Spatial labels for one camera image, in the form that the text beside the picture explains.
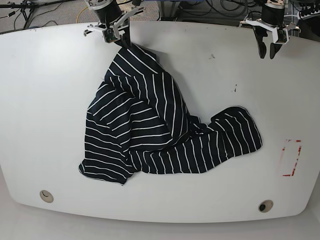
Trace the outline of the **table grommet hole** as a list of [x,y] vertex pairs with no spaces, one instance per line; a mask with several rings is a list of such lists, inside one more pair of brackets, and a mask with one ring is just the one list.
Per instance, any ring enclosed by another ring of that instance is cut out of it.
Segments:
[[273,208],[273,206],[274,206],[274,202],[272,200],[270,199],[264,200],[259,204],[258,210],[261,213],[267,213]]
[[46,203],[52,203],[54,201],[53,195],[47,190],[41,190],[39,192],[40,198]]

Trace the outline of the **navy white striped T-shirt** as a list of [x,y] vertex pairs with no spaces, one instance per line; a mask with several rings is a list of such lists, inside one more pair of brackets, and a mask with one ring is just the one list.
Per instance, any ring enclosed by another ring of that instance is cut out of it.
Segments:
[[157,56],[121,48],[86,111],[79,172],[124,185],[135,173],[202,174],[263,145],[249,112],[224,109],[202,123],[189,113],[174,78]]

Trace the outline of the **right table grommet hole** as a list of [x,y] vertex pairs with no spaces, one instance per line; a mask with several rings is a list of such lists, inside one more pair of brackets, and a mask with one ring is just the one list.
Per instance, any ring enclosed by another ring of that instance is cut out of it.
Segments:
[[261,213],[267,213],[273,208],[273,206],[274,206],[274,202],[272,200],[270,199],[264,200],[259,204],[258,210]]

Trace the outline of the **left table grommet hole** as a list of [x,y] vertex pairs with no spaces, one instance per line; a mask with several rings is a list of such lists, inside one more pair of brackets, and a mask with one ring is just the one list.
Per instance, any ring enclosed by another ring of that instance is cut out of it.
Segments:
[[47,190],[41,190],[39,192],[40,198],[46,203],[52,203],[54,201],[53,195]]

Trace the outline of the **red tape rectangle marking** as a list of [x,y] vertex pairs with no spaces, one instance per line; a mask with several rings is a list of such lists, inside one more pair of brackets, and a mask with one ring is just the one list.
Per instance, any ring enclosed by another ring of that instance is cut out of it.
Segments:
[[302,149],[302,140],[286,139],[281,150],[279,173],[282,177],[293,177]]

